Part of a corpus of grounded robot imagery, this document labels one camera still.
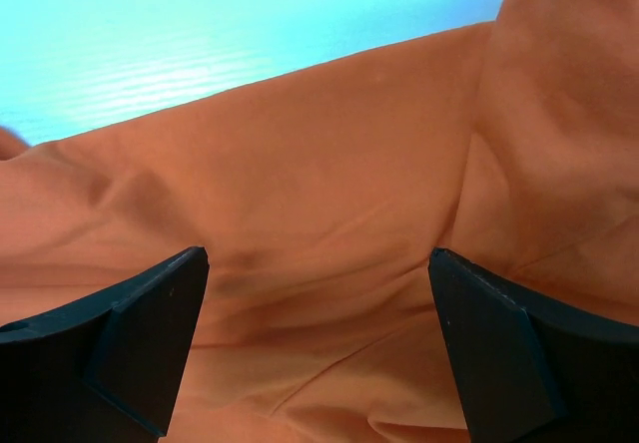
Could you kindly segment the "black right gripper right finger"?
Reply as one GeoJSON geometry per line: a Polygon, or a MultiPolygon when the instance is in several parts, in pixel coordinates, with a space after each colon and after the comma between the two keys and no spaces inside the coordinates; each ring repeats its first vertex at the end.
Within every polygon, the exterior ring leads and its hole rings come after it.
{"type": "Polygon", "coordinates": [[[638,329],[444,248],[431,290],[473,442],[635,442],[638,329]]]}

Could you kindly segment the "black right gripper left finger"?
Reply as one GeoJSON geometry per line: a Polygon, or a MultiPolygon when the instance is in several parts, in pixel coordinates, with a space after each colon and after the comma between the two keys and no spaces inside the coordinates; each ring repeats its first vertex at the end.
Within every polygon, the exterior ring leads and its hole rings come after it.
{"type": "Polygon", "coordinates": [[[167,436],[209,273],[190,247],[95,293],[1,327],[4,442],[167,436]]]}

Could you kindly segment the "orange t shirt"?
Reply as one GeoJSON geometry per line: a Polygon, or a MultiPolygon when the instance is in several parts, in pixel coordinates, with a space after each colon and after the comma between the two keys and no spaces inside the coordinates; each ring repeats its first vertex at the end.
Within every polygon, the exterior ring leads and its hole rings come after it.
{"type": "Polygon", "coordinates": [[[437,246],[638,320],[638,0],[497,18],[66,140],[1,138],[1,318],[189,246],[172,442],[464,442],[437,246]]]}

